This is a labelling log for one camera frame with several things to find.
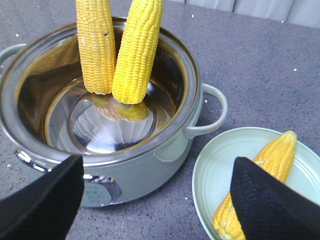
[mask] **stainless steel pot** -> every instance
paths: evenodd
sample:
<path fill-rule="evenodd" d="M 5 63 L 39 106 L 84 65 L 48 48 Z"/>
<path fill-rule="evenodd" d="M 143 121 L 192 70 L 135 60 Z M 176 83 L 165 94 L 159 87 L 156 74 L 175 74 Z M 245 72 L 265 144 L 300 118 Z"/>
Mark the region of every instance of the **stainless steel pot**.
<path fill-rule="evenodd" d="M 125 18 L 114 18 L 119 49 Z M 160 30 L 147 95 L 123 105 L 83 86 L 75 24 L 0 53 L 0 63 L 23 49 L 2 77 L 0 115 L 18 146 L 15 155 L 31 174 L 50 172 L 70 155 L 84 162 L 84 207 L 142 197 L 165 183 L 182 165 L 193 138 L 214 131 L 227 115 L 227 100 L 201 84 L 188 49 Z M 203 95 L 222 106 L 217 121 L 196 126 Z"/>

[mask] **pot label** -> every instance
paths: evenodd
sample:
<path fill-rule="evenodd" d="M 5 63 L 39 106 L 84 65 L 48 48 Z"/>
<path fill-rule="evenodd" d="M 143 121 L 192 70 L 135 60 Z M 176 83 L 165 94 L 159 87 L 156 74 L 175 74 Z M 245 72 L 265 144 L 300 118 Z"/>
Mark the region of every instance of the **pot label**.
<path fill-rule="evenodd" d="M 99 183 L 85 182 L 82 196 L 82 207 L 103 207 L 112 201 L 112 196 L 105 186 Z"/>

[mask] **plate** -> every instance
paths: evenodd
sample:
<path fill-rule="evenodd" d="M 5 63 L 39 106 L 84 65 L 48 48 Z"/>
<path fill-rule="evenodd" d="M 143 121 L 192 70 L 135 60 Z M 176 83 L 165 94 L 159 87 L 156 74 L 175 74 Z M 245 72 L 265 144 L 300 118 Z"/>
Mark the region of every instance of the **plate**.
<path fill-rule="evenodd" d="M 212 226 L 212 218 L 230 190 L 235 158 L 253 159 L 281 134 L 261 127 L 240 127 L 217 135 L 205 145 L 194 165 L 192 195 L 196 212 L 210 239 L 220 239 Z M 320 205 L 320 158 L 299 141 L 285 184 Z"/>

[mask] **speckled countertop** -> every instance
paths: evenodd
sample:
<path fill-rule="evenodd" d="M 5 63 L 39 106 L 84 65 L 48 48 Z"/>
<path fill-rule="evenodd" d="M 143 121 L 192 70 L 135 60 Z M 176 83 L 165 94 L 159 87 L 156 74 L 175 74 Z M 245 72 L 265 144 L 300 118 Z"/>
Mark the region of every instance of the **speckled countertop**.
<path fill-rule="evenodd" d="M 127 16 L 130 0 L 110 2 L 114 16 Z M 76 21 L 74 0 L 0 0 L 0 9 L 0 51 Z M 320 154 L 320 29 L 173 1 L 164 2 L 162 26 L 190 49 L 201 81 L 225 94 L 227 120 L 196 137 L 182 167 L 154 192 L 119 205 L 80 208 L 69 240 L 209 239 L 195 210 L 192 172 L 205 144 L 226 130 L 294 130 Z M 198 125 L 211 123 L 219 112 L 218 102 L 206 96 Z M 31 182 L 14 149 L 0 130 L 0 198 Z"/>

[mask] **corn on the cob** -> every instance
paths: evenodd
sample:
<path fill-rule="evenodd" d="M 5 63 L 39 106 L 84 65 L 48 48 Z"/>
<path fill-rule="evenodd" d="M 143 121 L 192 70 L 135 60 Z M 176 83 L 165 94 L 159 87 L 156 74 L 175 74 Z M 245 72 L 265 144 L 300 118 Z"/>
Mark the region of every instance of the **corn on the cob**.
<path fill-rule="evenodd" d="M 112 94 L 124 104 L 140 103 L 148 82 L 159 38 L 163 0 L 133 0 L 123 32 Z"/>
<path fill-rule="evenodd" d="M 111 93 L 116 47 L 109 0 L 75 2 L 84 86 L 90 93 Z"/>
<path fill-rule="evenodd" d="M 279 138 L 270 141 L 253 161 L 279 181 L 285 182 L 294 163 L 296 144 L 296 133 L 287 131 Z M 230 192 L 215 212 L 212 224 L 223 240 L 246 239 L 232 204 Z"/>

